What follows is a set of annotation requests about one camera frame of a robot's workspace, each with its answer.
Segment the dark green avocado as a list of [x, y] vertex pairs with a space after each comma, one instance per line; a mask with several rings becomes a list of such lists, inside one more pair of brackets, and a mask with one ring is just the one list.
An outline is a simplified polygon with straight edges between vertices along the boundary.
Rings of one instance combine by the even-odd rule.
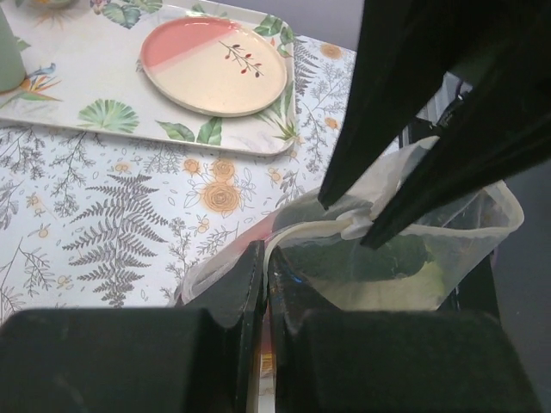
[[[356, 208], [370, 208], [370, 201], [345, 195], [340, 203], [325, 210], [316, 194], [305, 194], [288, 203], [275, 218], [273, 230], [307, 221], [334, 220]], [[375, 282], [403, 279], [433, 262], [421, 237], [397, 236], [377, 250], [362, 247], [357, 239], [328, 238], [285, 243], [283, 254], [293, 267], [316, 280]]]

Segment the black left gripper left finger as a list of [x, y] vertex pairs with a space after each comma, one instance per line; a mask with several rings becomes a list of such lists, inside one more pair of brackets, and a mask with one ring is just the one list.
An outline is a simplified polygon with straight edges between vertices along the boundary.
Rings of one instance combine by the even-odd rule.
[[1, 328], [4, 412], [255, 412], [264, 246], [188, 304], [32, 309]]

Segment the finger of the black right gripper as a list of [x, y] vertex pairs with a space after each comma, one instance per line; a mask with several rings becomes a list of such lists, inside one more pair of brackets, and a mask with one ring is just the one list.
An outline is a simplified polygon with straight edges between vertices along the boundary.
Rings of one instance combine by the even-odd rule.
[[500, 28], [452, 72], [473, 87], [362, 244], [376, 249], [426, 213], [550, 157], [550, 19]]
[[550, 19], [549, 2], [367, 2], [345, 120], [319, 190], [322, 206], [352, 187], [479, 43], [533, 16]]

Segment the clear zip top bag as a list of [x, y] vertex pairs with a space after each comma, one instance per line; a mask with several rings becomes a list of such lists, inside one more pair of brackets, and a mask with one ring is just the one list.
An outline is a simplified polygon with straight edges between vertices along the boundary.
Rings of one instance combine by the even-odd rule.
[[435, 310], [524, 221], [504, 182], [425, 214], [376, 250], [361, 238], [433, 138], [380, 157], [332, 207], [311, 190], [277, 208], [221, 252], [188, 270], [173, 304], [186, 304], [222, 278], [249, 243], [267, 257], [280, 249], [291, 267], [335, 306], [349, 311]]

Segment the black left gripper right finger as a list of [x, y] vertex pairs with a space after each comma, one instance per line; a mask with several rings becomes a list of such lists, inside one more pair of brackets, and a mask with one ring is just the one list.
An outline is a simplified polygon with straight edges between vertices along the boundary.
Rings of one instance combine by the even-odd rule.
[[475, 311], [344, 311], [281, 250], [266, 273], [279, 412], [538, 412], [511, 341]]

